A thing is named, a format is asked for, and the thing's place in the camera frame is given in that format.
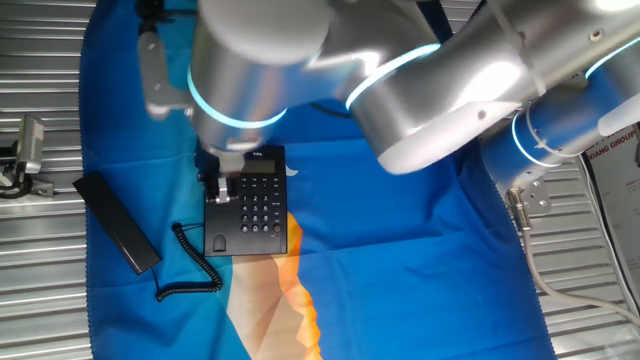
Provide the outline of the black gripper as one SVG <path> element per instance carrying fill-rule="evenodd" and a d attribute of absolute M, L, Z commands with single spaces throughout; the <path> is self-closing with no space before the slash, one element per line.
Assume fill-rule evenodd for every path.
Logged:
<path fill-rule="evenodd" d="M 244 165 L 243 153 L 227 152 L 199 145 L 196 151 L 196 167 L 204 175 L 205 201 L 217 204 L 229 203 L 231 183 L 227 177 L 239 174 Z"/>

